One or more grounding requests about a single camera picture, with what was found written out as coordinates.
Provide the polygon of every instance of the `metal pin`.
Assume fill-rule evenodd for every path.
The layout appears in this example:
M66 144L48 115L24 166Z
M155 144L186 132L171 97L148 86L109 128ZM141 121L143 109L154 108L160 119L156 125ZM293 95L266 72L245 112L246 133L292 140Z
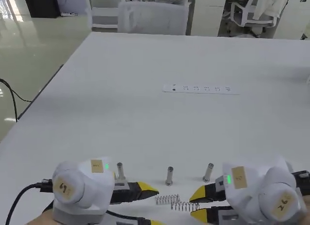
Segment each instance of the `metal pin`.
M126 177L124 175L123 163L121 162L117 163L117 170L118 170L118 180L125 180Z
M207 170L205 172L204 177L202 178L202 180L204 182L209 182L210 181L210 177L211 177L211 173L212 173L213 167L214 167L214 164L212 164L212 163L208 164L208 168L207 168Z
M171 186L172 185L172 174L173 174L173 167L168 167L168 173L167 173L167 180L166 185Z

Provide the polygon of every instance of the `power outlet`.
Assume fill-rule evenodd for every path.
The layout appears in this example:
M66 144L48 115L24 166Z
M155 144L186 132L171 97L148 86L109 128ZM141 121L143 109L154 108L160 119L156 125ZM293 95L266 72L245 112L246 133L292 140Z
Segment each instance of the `power outlet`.
M172 84L172 85L164 85L163 91L174 93L208 93L208 94L238 95L238 93L236 93L229 86L211 86L211 85Z

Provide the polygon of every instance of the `glossy floor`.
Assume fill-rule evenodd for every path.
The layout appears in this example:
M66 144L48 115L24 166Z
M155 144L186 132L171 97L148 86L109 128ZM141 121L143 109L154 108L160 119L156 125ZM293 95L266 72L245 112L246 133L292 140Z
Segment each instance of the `glossy floor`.
M0 0L0 11L0 78L32 100L90 33L87 20L32 19L24 0ZM16 102L20 114L28 103ZM11 95L0 83L0 141L14 123Z

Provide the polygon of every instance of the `spring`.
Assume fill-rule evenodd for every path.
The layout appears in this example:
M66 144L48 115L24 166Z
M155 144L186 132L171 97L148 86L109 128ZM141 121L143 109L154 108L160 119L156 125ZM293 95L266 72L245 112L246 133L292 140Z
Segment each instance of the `spring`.
M165 195L165 196L157 196L155 197L156 205L166 205L173 202L179 202L179 195Z
M171 210L181 210L181 211L196 211L200 209L199 203L190 202L172 202Z

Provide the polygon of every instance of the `paper label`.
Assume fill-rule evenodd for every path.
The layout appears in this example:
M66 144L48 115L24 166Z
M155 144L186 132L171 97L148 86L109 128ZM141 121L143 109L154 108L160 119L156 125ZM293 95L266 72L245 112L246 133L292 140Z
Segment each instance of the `paper label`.
M68 184L64 179L58 178L53 184L53 191L60 193L65 199L70 200L74 194L74 187Z
M232 174L235 189L243 189L248 187L246 173L243 166L232 168Z
M281 219L294 201L295 198L289 192L284 192L275 205L275 208L272 210L272 214L278 219Z
M102 160L91 160L92 173L103 173Z

